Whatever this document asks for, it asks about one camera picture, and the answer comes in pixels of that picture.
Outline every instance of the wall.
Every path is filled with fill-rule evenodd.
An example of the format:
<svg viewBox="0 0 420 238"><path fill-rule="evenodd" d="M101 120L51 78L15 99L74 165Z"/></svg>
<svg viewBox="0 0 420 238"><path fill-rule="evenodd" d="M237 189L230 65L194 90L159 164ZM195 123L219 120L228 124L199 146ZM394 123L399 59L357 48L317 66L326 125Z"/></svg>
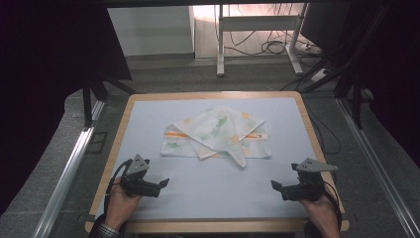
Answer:
<svg viewBox="0 0 420 238"><path fill-rule="evenodd" d="M108 9L125 56L193 53L192 7Z"/></svg>

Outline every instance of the table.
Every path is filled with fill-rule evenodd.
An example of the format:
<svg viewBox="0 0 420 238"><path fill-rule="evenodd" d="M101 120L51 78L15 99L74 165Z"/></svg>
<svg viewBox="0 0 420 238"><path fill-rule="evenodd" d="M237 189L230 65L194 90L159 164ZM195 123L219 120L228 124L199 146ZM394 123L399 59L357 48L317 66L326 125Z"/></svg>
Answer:
<svg viewBox="0 0 420 238"><path fill-rule="evenodd" d="M130 97L120 127L117 132L111 153L109 155L104 174L99 183L97 193L91 206L90 215L97 213L103 194L117 162L118 154L123 146L123 138L130 122L131 112L136 101L160 101L160 100L197 100L197 99L265 99L265 98L294 98L302 117L305 130L308 134L310 145L316 159L325 162L321 148L318 144L315 132L310 123L308 113L303 104L300 94L297 92L197 92L197 93L162 93L162 94L138 94ZM323 173L325 181L333 184L329 173ZM281 218L281 219L224 219L224 220L149 220L130 221L127 226L129 233L188 233L188 232L296 232L301 231L305 218ZM85 228L90 231L93 223L87 222ZM347 230L350 224L343 221L343 230Z"/></svg>

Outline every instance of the gray carpet floor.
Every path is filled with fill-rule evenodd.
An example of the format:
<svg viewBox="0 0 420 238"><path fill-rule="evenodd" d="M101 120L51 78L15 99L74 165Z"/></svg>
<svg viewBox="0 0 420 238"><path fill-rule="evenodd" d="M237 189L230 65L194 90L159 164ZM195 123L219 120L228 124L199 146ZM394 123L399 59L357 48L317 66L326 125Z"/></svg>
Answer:
<svg viewBox="0 0 420 238"><path fill-rule="evenodd" d="M133 81L125 83L146 93L270 91L279 90L297 78L288 60L283 58L227 60L224 77L216 75L214 60L151 57L130 58L128 63ZM327 162L340 168L337 172L337 189L351 223L350 229L343 232L343 237L406 237L367 158L339 110L332 94L334 85L333 81L303 96ZM109 84L106 86L110 96L95 129L95 137L83 157L50 237L87 236L84 223L129 98L120 89ZM418 220L420 184L414 181L420 179L419 169L376 120L368 104L362 107L362 123L389 177ZM31 237L82 129L82 96L77 91L67 98L65 114L36 169L1 216L0 237ZM97 143L104 136L105 142ZM242 237L262 236L243 234Z"/></svg>

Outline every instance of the desk leg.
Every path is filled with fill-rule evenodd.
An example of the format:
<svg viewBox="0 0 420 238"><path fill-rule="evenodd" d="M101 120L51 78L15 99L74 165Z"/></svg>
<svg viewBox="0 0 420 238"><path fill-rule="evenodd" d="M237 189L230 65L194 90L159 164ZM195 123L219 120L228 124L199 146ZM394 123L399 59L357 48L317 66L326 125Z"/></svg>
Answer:
<svg viewBox="0 0 420 238"><path fill-rule="evenodd" d="M287 55L290 58L291 65L293 66L294 72L296 75L302 75L303 70L300 66L299 60L296 57L296 53L294 52L294 49L296 47L297 38L299 37L300 28L302 27L303 18L305 17L305 12L307 8L307 3L305 3L302 7L302 11L300 12L297 21L296 21L296 27L293 32L293 37L291 38L290 45L286 43L286 51Z"/></svg>
<svg viewBox="0 0 420 238"><path fill-rule="evenodd" d="M223 5L219 5L219 45L217 50L217 75L225 75L225 48L223 46Z"/></svg>

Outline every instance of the folded cloth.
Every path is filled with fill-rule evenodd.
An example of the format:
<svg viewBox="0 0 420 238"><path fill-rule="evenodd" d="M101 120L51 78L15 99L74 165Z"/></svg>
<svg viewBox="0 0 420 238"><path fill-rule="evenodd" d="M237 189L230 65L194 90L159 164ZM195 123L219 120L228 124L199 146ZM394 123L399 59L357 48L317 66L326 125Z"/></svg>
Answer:
<svg viewBox="0 0 420 238"><path fill-rule="evenodd" d="M172 123L164 132L163 155L232 157L241 167L246 158L271 155L265 121L225 106Z"/></svg>

